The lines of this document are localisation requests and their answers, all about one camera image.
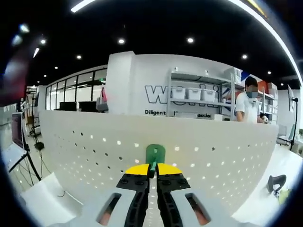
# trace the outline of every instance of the white storage bin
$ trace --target white storage bin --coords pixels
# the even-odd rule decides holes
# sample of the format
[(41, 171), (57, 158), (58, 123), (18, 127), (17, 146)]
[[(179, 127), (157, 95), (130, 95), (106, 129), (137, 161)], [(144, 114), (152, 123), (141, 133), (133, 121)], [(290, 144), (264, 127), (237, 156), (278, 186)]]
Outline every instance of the white storage bin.
[(174, 99), (185, 99), (185, 91), (184, 87), (172, 87), (171, 88), (171, 98)]
[(201, 100), (207, 102), (214, 102), (216, 91), (209, 89), (201, 89)]
[(201, 89), (190, 87), (187, 89), (187, 99), (189, 100), (200, 100)]
[(197, 118), (197, 113), (187, 113), (187, 112), (176, 112), (176, 117), (182, 117), (182, 118)]
[(234, 79), (234, 82), (236, 84), (241, 84), (241, 70), (237, 69), (235, 67), (229, 68), (227, 70), (224, 71), (223, 73), (223, 77), (226, 79)]

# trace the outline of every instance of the person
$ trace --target person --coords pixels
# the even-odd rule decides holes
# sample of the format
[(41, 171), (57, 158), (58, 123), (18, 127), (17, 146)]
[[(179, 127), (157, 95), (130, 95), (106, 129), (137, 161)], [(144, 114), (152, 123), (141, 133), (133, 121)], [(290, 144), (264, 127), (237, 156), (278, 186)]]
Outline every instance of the person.
[(236, 99), (237, 121), (247, 123), (263, 123), (260, 118), (260, 108), (257, 100), (258, 82), (253, 77), (245, 80), (245, 91)]

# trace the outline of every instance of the light strip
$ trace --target light strip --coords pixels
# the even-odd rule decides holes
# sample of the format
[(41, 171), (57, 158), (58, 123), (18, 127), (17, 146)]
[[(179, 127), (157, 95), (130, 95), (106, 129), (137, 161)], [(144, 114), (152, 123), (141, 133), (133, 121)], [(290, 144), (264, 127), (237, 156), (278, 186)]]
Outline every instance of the light strip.
[(39, 50), (40, 50), (39, 48), (36, 48), (36, 49), (35, 49), (35, 53), (34, 53), (33, 58), (38, 54)]
[(231, 3), (239, 6), (240, 8), (242, 8), (243, 10), (245, 10), (246, 12), (248, 12), (249, 14), (251, 14), (257, 21), (259, 21), (273, 36), (274, 38), (278, 41), (278, 43), (281, 45), (282, 49), (285, 51), (288, 59), (290, 60), (291, 64), (293, 65), (293, 68), (298, 76), (298, 79), (300, 81), (301, 86), (303, 87), (303, 81), (301, 78), (301, 74), (299, 72), (299, 69), (294, 61), (293, 56), (291, 55), (289, 49), (287, 48), (287, 46), (285, 45), (285, 43), (283, 42), (283, 40), (281, 39), (281, 37), (278, 35), (278, 33), (272, 28), (272, 26), (269, 25), (269, 23), (267, 23), (257, 12), (255, 12), (252, 8), (250, 8), (249, 6), (245, 5), (243, 2), (241, 2), (240, 0), (228, 0)]
[(71, 12), (75, 13), (78, 10), (82, 9), (83, 7), (87, 6), (88, 4), (92, 3), (95, 0), (83, 0), (82, 2), (78, 3), (71, 9)]

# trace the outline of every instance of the face mask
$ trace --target face mask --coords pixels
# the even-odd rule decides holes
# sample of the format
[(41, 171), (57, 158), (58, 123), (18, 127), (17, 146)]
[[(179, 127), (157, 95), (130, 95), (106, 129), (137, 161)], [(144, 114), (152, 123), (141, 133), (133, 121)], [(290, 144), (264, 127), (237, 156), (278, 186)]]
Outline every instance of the face mask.
[(247, 91), (246, 95), (248, 98), (256, 98), (258, 96), (258, 92), (257, 91)]

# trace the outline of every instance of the green object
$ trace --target green object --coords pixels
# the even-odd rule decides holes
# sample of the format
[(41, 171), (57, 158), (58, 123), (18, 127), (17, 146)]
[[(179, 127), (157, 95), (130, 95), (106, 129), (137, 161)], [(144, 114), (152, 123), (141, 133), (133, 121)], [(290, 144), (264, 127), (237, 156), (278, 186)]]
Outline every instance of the green object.
[(159, 144), (150, 144), (146, 148), (145, 163), (151, 165), (150, 176), (153, 177), (156, 171), (157, 163), (164, 163), (165, 148)]

